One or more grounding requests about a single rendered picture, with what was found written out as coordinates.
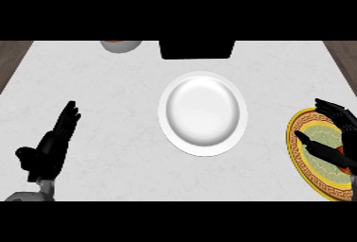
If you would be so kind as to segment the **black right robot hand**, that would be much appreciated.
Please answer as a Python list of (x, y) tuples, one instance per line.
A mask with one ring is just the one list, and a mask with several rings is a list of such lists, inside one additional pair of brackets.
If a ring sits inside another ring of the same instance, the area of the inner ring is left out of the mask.
[[(351, 161), (352, 175), (357, 176), (357, 117), (344, 106), (318, 98), (315, 99), (315, 112), (332, 120), (342, 132), (344, 155)], [(313, 141), (299, 130), (293, 134), (313, 156), (335, 166), (345, 166), (344, 156), (335, 148)]]

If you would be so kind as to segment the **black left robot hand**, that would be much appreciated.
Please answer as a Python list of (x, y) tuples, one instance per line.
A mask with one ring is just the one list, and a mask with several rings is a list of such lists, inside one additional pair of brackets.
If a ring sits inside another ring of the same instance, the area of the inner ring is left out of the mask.
[(35, 148), (20, 147), (15, 156), (28, 172), (28, 182), (53, 181), (63, 168), (68, 143), (81, 118), (75, 102), (69, 101), (59, 115), (54, 128), (46, 132)]

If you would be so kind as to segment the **orange squash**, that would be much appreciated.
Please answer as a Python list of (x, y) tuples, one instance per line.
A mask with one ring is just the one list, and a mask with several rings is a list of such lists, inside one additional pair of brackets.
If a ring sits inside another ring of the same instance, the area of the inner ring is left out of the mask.
[(341, 170), (346, 175), (351, 176), (351, 174), (352, 174), (351, 165), (349, 165), (349, 162), (351, 162), (351, 161), (348, 160), (348, 157), (345, 157), (345, 155), (344, 155), (344, 146), (336, 147), (336, 150), (341, 152), (341, 154), (342, 154), (342, 156), (344, 156), (344, 162), (345, 162), (345, 166), (339, 166), (338, 168), (339, 168), (339, 170)]

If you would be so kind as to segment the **yellow patterned plate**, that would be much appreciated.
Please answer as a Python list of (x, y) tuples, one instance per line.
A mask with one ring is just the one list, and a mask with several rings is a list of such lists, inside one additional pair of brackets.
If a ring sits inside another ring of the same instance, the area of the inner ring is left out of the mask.
[(342, 132), (332, 120), (314, 108), (301, 110), (292, 117), (286, 129), (286, 146), (295, 169), (315, 191), (330, 200), (351, 201), (349, 171), (314, 157), (293, 132), (299, 130), (313, 141), (344, 152)]

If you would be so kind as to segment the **white oval plate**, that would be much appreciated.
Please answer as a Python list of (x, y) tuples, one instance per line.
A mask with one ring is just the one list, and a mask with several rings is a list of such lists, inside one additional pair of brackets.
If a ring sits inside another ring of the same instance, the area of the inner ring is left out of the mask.
[(214, 72), (186, 73), (165, 87), (158, 119), (166, 140), (187, 154), (212, 157), (227, 152), (248, 123), (237, 86)]

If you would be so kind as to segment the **grey bowl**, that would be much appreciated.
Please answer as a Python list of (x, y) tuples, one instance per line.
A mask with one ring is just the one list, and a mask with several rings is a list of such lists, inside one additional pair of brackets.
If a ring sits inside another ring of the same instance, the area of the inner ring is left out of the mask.
[(112, 53), (127, 53), (140, 45), (140, 41), (102, 41), (100, 43), (103, 48)]

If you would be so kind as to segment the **black box appliance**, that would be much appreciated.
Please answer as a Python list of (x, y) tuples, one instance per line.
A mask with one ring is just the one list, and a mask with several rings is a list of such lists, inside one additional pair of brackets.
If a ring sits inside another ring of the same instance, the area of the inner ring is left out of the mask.
[(233, 41), (159, 41), (165, 60), (228, 59)]

